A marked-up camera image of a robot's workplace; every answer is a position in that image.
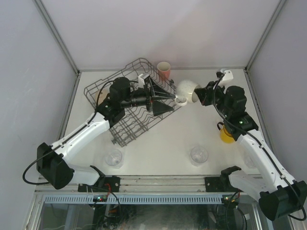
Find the pink ceramic cup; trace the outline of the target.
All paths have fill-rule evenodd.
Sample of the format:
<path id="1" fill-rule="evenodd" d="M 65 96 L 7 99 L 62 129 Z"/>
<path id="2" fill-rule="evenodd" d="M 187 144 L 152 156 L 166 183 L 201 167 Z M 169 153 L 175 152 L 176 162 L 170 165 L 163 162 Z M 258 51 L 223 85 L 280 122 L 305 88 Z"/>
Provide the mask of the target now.
<path id="1" fill-rule="evenodd" d="M 171 65 L 168 62 L 162 61 L 157 64 L 157 69 L 159 74 L 163 77 L 163 79 L 169 79 Z"/>

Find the white speckled ceramic mug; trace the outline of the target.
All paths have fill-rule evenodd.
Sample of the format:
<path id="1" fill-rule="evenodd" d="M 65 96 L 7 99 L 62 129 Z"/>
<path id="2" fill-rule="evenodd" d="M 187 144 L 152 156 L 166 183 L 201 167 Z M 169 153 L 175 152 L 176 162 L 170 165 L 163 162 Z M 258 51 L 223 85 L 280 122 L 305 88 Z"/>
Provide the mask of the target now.
<path id="1" fill-rule="evenodd" d="M 194 92 L 195 89 L 199 89 L 201 86 L 191 80 L 181 81 L 176 88 L 175 103 L 178 106 L 185 106 L 187 104 L 195 103 L 199 100 L 198 96 Z"/>

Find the grey wire dish rack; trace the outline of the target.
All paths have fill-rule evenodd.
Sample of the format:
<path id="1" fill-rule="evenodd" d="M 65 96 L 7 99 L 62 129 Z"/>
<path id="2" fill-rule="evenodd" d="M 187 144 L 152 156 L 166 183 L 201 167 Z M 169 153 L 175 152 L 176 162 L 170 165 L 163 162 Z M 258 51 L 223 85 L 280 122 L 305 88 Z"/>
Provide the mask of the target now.
<path id="1" fill-rule="evenodd" d="M 159 116 L 146 110 L 146 98 L 143 88 L 138 87 L 138 76 L 149 74 L 164 90 L 176 94 L 176 86 L 172 80 L 163 79 L 158 69 L 147 59 L 138 58 L 127 64 L 125 68 L 115 72 L 105 79 L 99 79 L 84 89 L 84 95 L 94 109 L 99 109 L 110 120 L 110 133 L 113 144 L 121 147 L 134 141 L 144 132 L 155 126 L 167 116 L 179 109 L 175 99 L 154 99 L 174 108 Z M 109 94 L 98 105 L 94 104 L 95 93 L 108 89 Z"/>

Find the beige ceramic mug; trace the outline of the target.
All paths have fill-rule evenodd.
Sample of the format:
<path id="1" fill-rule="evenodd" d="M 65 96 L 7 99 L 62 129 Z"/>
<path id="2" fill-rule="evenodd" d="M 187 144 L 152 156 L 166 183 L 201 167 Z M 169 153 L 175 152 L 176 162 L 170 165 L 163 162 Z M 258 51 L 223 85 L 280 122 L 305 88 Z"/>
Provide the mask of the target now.
<path id="1" fill-rule="evenodd" d="M 104 101 L 104 99 L 107 97 L 108 94 L 109 94 L 108 89 L 103 89 L 101 92 L 98 90 L 95 93 L 94 104 L 96 105 L 98 103 L 98 105 L 100 105 Z"/>

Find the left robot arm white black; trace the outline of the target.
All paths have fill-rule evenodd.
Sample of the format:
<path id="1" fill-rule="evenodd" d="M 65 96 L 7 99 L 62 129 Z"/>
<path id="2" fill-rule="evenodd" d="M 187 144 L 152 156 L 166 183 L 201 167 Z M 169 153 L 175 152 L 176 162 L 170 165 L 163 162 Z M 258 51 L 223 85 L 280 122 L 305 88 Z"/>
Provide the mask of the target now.
<path id="1" fill-rule="evenodd" d="M 174 110 L 163 100 L 174 99 L 175 95 L 157 85 L 150 75 L 138 76 L 136 90 L 132 89 L 132 82 L 126 77 L 107 82 L 109 93 L 101 103 L 96 103 L 94 112 L 82 125 L 53 144 L 42 143 L 37 148 L 36 169 L 55 189 L 72 183 L 96 185 L 104 180 L 105 174 L 97 167 L 73 166 L 71 160 L 93 139 L 116 125 L 127 108 L 144 106 L 153 116 Z"/>

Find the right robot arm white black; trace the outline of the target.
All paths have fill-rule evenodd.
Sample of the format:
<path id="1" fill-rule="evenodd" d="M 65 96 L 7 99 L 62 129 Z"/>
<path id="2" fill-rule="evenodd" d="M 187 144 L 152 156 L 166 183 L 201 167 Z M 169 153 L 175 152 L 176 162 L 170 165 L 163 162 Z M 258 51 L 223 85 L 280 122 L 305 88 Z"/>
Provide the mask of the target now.
<path id="1" fill-rule="evenodd" d="M 216 81 L 211 81 L 206 87 L 195 89 L 195 93 L 202 105 L 215 107 L 227 133 L 249 154 L 263 178 L 260 183 L 239 167 L 233 166 L 225 170 L 229 184 L 256 200 L 269 220 L 292 217 L 294 212 L 301 210 L 303 217 L 294 219 L 305 221 L 307 184 L 297 181 L 265 142 L 258 125 L 246 112 L 244 89 L 239 86 L 220 87 Z"/>

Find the clear glass middle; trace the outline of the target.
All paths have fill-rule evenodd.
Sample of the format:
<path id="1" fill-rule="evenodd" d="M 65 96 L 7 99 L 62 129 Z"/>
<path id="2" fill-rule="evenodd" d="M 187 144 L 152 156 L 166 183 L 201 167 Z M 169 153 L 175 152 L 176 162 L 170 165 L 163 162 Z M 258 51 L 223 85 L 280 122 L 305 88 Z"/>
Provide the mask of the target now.
<path id="1" fill-rule="evenodd" d="M 204 164 L 208 159 L 208 152 L 202 146 L 195 146 L 190 152 L 190 160 L 192 165 L 200 166 Z"/>

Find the clear glass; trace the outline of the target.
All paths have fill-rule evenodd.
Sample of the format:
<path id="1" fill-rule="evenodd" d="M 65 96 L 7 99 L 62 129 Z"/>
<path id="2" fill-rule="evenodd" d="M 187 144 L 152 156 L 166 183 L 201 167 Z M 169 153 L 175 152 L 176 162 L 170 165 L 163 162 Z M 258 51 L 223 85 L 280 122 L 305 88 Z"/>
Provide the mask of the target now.
<path id="1" fill-rule="evenodd" d="M 204 164 L 208 159 L 208 152 L 202 146 L 195 146 L 190 152 L 190 160 L 192 165 L 200 166 Z"/>
<path id="2" fill-rule="evenodd" d="M 244 163 L 249 169 L 256 169 L 256 165 L 254 164 L 251 157 L 249 157 L 248 155 L 244 156 Z"/>
<path id="3" fill-rule="evenodd" d="M 110 149 L 105 154 L 105 163 L 113 168 L 121 168 L 124 161 L 124 154 L 118 149 Z"/>

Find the clear glass left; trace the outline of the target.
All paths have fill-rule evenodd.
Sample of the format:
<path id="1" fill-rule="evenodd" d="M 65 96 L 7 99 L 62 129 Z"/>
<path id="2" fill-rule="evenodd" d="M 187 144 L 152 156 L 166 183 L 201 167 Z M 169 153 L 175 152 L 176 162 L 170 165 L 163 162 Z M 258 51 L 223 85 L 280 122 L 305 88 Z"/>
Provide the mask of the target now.
<path id="1" fill-rule="evenodd" d="M 113 168 L 121 168 L 124 161 L 124 154 L 118 149 L 110 149 L 105 154 L 105 163 Z"/>

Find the clear glass right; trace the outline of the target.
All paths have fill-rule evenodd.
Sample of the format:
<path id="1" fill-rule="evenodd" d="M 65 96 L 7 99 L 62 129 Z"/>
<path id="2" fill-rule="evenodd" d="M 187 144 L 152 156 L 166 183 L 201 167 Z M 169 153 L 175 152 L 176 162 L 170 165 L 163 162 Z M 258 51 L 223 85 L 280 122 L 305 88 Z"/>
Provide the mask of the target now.
<path id="1" fill-rule="evenodd" d="M 244 156 L 244 163 L 249 169 L 256 169 L 256 165 L 254 164 L 251 157 L 249 157 L 248 155 Z"/>

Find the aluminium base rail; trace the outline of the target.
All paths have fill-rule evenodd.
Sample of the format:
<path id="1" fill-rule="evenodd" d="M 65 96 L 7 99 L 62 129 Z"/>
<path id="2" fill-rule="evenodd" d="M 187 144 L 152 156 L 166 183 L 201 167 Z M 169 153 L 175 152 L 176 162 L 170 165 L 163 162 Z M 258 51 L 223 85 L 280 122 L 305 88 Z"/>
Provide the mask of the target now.
<path id="1" fill-rule="evenodd" d="M 109 184 L 111 191 L 119 195 L 133 194 L 203 194 L 206 193 L 206 177 L 219 177 L 218 175 L 118 175 L 107 176 L 105 184 Z M 52 185 L 37 185 L 35 194 L 76 195 L 91 194 L 92 192 L 79 192 L 78 188 L 85 185 L 72 183 L 62 189 L 55 189 Z"/>

